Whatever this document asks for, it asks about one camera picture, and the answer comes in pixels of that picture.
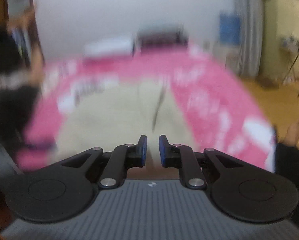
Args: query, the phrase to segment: human foot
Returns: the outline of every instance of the human foot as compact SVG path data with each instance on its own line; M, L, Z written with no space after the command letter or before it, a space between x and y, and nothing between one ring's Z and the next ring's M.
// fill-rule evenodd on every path
M288 131L286 133L286 136L283 140L283 144L286 146L293 146L295 147L296 144L299 141L299 120L296 122L292 123L288 127Z

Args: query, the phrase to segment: bare foot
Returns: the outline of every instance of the bare foot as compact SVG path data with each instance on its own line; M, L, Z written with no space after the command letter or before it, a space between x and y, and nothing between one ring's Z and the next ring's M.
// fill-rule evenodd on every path
M283 144L286 146L293 146L295 147L296 144L299 141L299 120L296 122L292 123L288 127L288 131L286 133L286 136L283 140Z
M29 83L33 86L39 86L45 78L44 59L41 48L35 44L32 48L31 71L29 74Z

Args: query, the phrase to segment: wooden floor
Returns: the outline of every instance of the wooden floor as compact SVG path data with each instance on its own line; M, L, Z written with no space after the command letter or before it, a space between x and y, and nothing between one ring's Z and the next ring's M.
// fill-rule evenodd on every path
M299 118L299 82L273 90L265 90L255 81L244 80L243 84L269 121L277 125L279 138L283 138L289 124Z

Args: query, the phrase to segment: black pants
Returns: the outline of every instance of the black pants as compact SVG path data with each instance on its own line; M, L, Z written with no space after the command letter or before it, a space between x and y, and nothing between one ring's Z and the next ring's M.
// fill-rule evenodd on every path
M38 87L0 90L0 143L14 157L35 105Z
M292 181L299 191L299 150L279 143L275 152L275 173ZM299 226L299 204L291 220Z

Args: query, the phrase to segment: blue finger pad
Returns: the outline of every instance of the blue finger pad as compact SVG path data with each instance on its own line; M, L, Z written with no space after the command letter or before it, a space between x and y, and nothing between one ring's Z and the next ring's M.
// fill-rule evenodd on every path
M145 162L146 162L146 152L147 152L147 137L145 137L144 144L143 144L142 166L145 166Z
M162 138L160 137L160 155L161 155L161 163L162 166L165 166L165 147Z

